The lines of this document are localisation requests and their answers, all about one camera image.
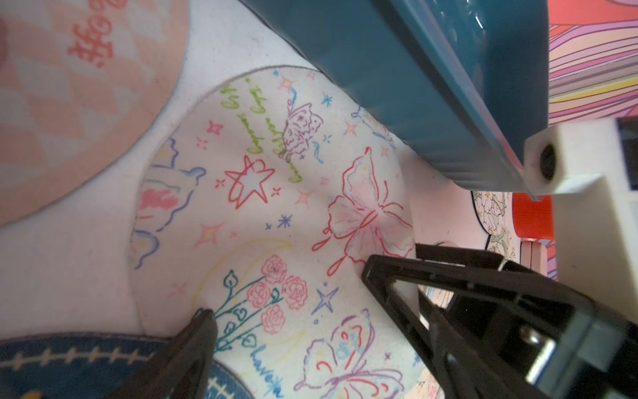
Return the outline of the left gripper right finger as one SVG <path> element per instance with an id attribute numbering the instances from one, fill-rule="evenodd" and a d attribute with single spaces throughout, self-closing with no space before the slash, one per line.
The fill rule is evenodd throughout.
<path id="1" fill-rule="evenodd" d="M 365 286 L 448 398 L 634 398 L 637 327 L 479 249 L 373 254 Z"/>

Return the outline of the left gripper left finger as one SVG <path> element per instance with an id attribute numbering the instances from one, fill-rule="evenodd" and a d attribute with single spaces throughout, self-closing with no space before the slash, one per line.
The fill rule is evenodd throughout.
<path id="1" fill-rule="evenodd" d="M 214 312 L 199 310 L 161 351 L 106 397 L 204 397 L 217 336 Z"/>

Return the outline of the blue denim bears moon coaster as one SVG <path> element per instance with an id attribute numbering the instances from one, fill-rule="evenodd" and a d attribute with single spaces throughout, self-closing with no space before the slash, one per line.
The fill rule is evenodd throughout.
<path id="1" fill-rule="evenodd" d="M 142 398 L 118 389 L 158 354 L 162 338 L 62 333 L 1 342 L 2 398 Z"/>

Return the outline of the white butterfly star coaster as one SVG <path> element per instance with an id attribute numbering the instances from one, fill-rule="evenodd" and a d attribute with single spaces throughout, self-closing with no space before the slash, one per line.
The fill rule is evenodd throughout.
<path id="1" fill-rule="evenodd" d="M 143 329 L 209 309 L 214 355 L 256 398 L 406 398 L 418 358 L 362 283 L 411 258 L 405 148 L 318 71 L 280 66 L 204 98 L 141 182 L 131 284 Z"/>

